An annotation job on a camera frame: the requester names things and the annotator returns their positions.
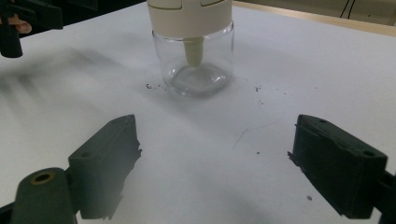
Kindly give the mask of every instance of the round hole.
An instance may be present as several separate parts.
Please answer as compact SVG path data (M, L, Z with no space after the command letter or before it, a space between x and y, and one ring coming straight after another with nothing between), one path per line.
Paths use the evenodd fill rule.
M371 152L371 151L363 151L363 154L366 155L366 156L369 156L369 157L373 157L374 156L374 153Z
M33 185L45 184L48 183L53 177L55 177L55 173L53 172L41 173L33 177L30 183Z
M87 157L90 157L91 155L92 155L91 152L83 152L83 153L81 154L81 157L87 158Z

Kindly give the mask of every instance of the white table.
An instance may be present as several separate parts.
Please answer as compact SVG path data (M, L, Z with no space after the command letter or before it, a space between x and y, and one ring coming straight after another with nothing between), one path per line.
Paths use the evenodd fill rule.
M308 114L383 151L395 172L396 39L241 7L233 19L234 79L207 98L166 90L145 4L24 38L22 58L0 59L0 205L135 114L144 151L105 223L377 223L377 211L339 217L287 151Z

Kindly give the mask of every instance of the jar lid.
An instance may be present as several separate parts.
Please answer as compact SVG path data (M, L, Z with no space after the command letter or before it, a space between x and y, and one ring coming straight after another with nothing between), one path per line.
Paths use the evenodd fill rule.
M148 0L155 33L188 38L215 33L232 21L232 0Z

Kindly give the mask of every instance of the clear glass jar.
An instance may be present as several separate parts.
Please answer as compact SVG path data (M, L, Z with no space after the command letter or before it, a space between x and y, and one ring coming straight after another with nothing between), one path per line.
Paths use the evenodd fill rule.
M207 95L233 75L233 22L214 34L194 38L152 34L169 89L185 96Z

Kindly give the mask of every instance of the cable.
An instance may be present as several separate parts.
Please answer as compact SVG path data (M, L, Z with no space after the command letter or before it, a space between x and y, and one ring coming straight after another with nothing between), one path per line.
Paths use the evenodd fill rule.
M348 18L348 19L350 18L350 13L352 12L353 5L355 5L355 1L356 1L356 0L353 0L352 6L350 6L349 13L347 14L347 18Z
M349 0L347 0L347 2L346 2L346 6L344 7L343 13L341 13L341 16L340 16L340 18L343 18L344 12L346 11L346 9L347 9L347 5L348 5L348 4L349 4Z

